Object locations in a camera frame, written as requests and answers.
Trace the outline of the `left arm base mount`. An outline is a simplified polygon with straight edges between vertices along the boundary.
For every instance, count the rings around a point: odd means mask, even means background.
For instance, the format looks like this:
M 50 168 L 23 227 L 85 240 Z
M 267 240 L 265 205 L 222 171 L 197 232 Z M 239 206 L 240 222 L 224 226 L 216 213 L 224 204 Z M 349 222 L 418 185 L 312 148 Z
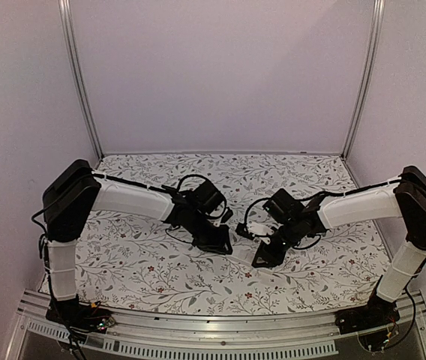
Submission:
M 100 301 L 90 304 L 80 303 L 79 296 L 69 300 L 60 301 L 53 294 L 50 287 L 50 303 L 46 312 L 46 319 L 63 325 L 74 332 L 99 332 L 116 324 L 111 310 L 102 307 Z

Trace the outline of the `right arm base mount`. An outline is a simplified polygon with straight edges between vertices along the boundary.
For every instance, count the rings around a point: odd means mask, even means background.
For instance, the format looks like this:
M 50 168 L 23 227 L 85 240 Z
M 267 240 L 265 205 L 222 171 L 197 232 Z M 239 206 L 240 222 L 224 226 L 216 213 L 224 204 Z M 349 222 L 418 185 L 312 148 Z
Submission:
M 396 302 L 388 302 L 380 298 L 377 295 L 377 287 L 373 288 L 366 304 L 334 313 L 334 323 L 342 335 L 386 326 L 400 319 Z

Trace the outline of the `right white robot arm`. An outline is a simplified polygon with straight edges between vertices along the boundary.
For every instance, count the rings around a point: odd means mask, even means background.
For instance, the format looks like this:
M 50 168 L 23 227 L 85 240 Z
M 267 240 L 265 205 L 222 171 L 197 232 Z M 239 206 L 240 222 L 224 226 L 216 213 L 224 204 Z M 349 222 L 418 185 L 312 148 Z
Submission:
M 379 279 L 371 303 L 361 309 L 361 321 L 368 327 L 378 326 L 389 316 L 389 304 L 398 299 L 426 262 L 426 176 L 415 166 L 405 167 L 396 178 L 343 193 L 324 190 L 296 199 L 280 189 L 263 208 L 279 227 L 246 223 L 247 234 L 261 240 L 252 259 L 254 268 L 281 265 L 287 251 L 297 249 L 305 237 L 363 221 L 403 220 L 406 240 Z

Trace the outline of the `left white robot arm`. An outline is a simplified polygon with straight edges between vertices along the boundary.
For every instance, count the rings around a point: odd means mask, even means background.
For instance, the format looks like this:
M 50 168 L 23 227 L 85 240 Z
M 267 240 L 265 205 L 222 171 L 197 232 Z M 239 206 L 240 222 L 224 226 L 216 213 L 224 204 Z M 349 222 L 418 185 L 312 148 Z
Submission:
M 141 215 L 186 230 L 201 251 L 230 255 L 230 209 L 225 196 L 205 176 L 192 190 L 182 189 L 188 175 L 175 187 L 152 187 L 95 172 L 89 162 L 75 160 L 44 192 L 43 207 L 31 216 L 43 233 L 39 251 L 48 276 L 56 314 L 69 326 L 85 317 L 77 298 L 76 246 L 91 212 Z

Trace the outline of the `white remote control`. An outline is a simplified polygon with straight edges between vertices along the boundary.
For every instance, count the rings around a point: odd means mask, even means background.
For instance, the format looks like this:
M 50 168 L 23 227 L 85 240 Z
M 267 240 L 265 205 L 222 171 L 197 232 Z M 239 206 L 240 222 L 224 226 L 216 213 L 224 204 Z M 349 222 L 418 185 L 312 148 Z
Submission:
M 252 250 L 238 250 L 232 256 L 240 262 L 251 264 L 254 260 L 255 253 Z

